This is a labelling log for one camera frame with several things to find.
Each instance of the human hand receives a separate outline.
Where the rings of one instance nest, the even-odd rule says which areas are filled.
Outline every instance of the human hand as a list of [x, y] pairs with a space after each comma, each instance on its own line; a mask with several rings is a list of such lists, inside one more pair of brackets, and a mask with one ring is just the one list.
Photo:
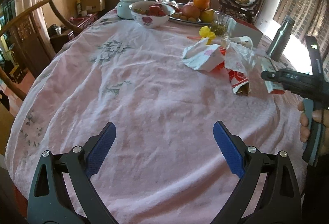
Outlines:
[[[304, 111], [304, 104], [303, 102], [298, 104], [298, 110], [303, 112]], [[312, 113], [312, 118], [314, 121], [320, 123], [322, 118], [322, 111], [314, 111]], [[301, 142], [307, 142], [309, 136], [310, 136], [310, 130], [308, 129], [308, 118], [306, 114], [303, 112], [300, 116], [300, 141]], [[326, 127], [325, 135], [324, 135], [324, 141], [323, 145], [321, 145], [319, 155], [326, 155], [329, 153], [329, 111], [324, 110], [324, 116], [323, 116], [323, 124]]]

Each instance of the small orange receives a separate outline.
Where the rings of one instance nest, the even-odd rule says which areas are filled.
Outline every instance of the small orange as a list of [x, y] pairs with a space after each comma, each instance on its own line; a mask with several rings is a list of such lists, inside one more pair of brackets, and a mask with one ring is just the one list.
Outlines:
[[209, 7], [209, 0], [193, 0], [193, 3], [199, 10], [204, 10]]

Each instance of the bowl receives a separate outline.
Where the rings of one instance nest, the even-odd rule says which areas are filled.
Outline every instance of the bowl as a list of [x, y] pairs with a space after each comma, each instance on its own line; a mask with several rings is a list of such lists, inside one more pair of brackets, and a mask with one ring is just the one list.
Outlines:
[[129, 6], [135, 2], [140, 2], [144, 0], [120, 0], [118, 5], [116, 6], [116, 14], [122, 19], [132, 20], [131, 10]]
[[166, 14], [165, 16], [150, 16], [150, 15], [143, 15], [135, 12], [135, 9], [142, 9], [142, 10], [147, 10], [149, 6], [154, 5], [154, 4], [159, 4], [159, 2], [155, 1], [140, 1], [133, 3], [129, 6], [131, 10], [131, 15], [133, 19], [141, 26], [147, 29], [153, 29], [156, 27], [159, 27], [161, 25], [164, 25], [169, 18], [175, 14], [175, 10], [166, 4], [162, 4], [161, 9], [164, 11]]

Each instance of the glass cup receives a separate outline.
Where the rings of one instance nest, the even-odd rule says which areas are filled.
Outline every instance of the glass cup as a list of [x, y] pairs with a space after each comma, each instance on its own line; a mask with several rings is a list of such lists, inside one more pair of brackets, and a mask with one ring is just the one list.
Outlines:
[[216, 11], [210, 26], [211, 31], [217, 36], [228, 36], [227, 28], [231, 18], [229, 15]]

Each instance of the white ceramic jar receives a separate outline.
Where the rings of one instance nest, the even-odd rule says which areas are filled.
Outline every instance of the white ceramic jar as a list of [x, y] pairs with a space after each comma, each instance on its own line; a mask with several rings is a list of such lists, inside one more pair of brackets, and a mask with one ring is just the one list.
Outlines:
[[117, 5], [116, 11], [120, 18], [132, 20], [131, 10], [129, 9], [129, 5], [135, 2], [145, 1], [145, 0], [120, 0]]

